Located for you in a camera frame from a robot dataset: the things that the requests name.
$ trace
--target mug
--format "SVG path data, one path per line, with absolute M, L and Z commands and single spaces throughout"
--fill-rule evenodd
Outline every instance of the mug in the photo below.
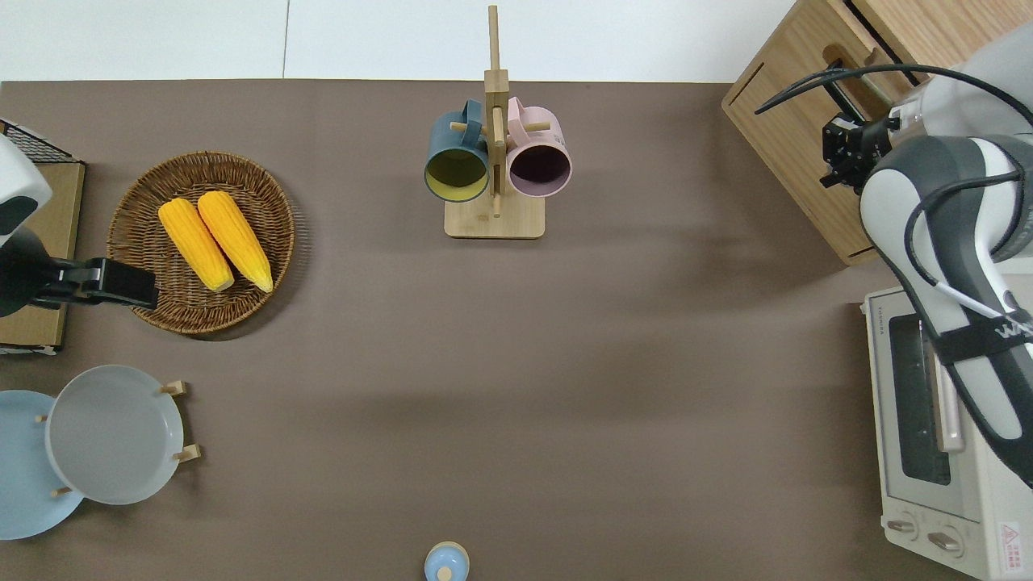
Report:
M 445 202 L 469 202 L 488 189 L 488 145 L 480 134 L 483 105 L 466 101 L 462 112 L 446 113 L 434 122 L 424 182 Z M 464 131 L 451 129 L 465 123 Z
M 513 189 L 533 197 L 544 197 L 563 189 L 570 181 L 570 155 L 560 122 L 553 112 L 540 106 L 525 108 L 520 99 L 509 99 L 507 119 L 511 144 L 506 169 Z M 550 128 L 528 131 L 525 125 L 547 122 Z

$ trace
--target wicker basket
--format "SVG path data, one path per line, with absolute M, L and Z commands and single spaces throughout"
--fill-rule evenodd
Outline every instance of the wicker basket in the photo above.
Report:
M 144 320 L 175 333 L 197 335 L 227 329 L 252 315 L 272 297 L 233 271 L 233 284 L 209 290 L 176 249 L 158 220 L 158 208 L 174 197 L 196 204 L 221 189 L 254 230 L 280 286 L 294 249 L 294 219 L 283 188 L 261 166 L 239 155 L 200 151 L 174 157 L 144 174 L 129 188 L 107 232 L 111 258 L 155 273 L 158 308 L 134 308 Z

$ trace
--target pink mug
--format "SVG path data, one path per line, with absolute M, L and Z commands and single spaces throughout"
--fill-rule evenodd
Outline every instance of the pink mug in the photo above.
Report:
M 532 123 L 549 123 L 549 129 L 528 131 Z M 506 169 L 513 189 L 533 197 L 544 197 L 563 189 L 570 181 L 570 155 L 560 122 L 553 112 L 540 106 L 524 106 L 509 99 L 508 153 Z

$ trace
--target mug handle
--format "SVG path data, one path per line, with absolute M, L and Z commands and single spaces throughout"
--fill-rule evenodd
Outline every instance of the mug handle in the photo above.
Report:
M 471 149 L 477 146 L 477 140 L 480 139 L 480 118 L 483 115 L 484 106 L 480 104 L 480 101 L 466 100 L 466 106 L 463 108 L 463 123 L 466 123 L 462 142 L 464 146 Z
M 509 97 L 509 115 L 506 120 L 506 128 L 509 129 L 509 136 L 513 139 L 516 147 L 527 144 L 531 137 L 524 128 L 524 103 L 518 97 Z

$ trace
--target yellow corn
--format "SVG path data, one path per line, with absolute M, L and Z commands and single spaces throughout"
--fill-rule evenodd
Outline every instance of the yellow corn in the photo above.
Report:
M 233 283 L 229 265 L 222 257 L 193 204 L 184 197 L 166 202 L 158 208 L 158 219 L 205 286 L 219 293 Z
M 197 210 L 237 270 L 262 290 L 272 293 L 269 258 L 233 198 L 224 191 L 210 191 L 197 201 Z

